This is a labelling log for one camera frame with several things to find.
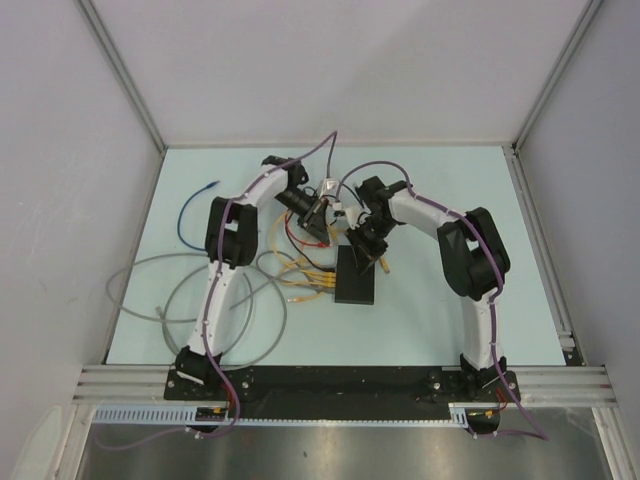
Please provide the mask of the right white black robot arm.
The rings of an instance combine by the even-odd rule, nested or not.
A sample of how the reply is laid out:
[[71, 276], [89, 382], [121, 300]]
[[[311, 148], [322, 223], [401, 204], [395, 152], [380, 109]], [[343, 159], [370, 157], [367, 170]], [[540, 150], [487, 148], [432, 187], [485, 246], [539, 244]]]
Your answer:
[[386, 237], [396, 226], [412, 226], [436, 240], [445, 280], [463, 309], [462, 391], [473, 401], [484, 401], [496, 391], [497, 380], [507, 390], [497, 298], [511, 262], [489, 211], [479, 207], [460, 213], [416, 193], [405, 181], [386, 186], [377, 176], [355, 191], [367, 207], [363, 219], [347, 215], [346, 238], [357, 271], [367, 272], [384, 255]]

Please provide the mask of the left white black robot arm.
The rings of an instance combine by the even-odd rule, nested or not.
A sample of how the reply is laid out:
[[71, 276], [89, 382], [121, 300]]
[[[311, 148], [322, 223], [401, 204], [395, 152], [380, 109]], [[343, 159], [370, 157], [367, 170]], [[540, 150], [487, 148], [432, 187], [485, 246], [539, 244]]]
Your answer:
[[258, 249], [258, 215], [274, 199], [300, 203], [297, 189], [309, 181], [300, 158], [269, 156], [244, 191], [211, 203], [205, 249], [206, 293], [187, 345], [177, 354], [175, 369], [197, 398], [214, 397], [221, 387], [219, 357], [224, 352], [233, 288]]

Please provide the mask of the black network switch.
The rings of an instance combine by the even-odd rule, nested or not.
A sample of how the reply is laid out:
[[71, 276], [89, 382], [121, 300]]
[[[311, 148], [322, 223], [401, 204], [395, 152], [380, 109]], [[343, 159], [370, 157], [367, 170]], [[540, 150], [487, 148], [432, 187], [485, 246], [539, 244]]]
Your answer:
[[373, 305], [375, 295], [375, 270], [358, 270], [353, 249], [347, 245], [338, 247], [335, 267], [336, 282], [334, 302], [351, 305]]

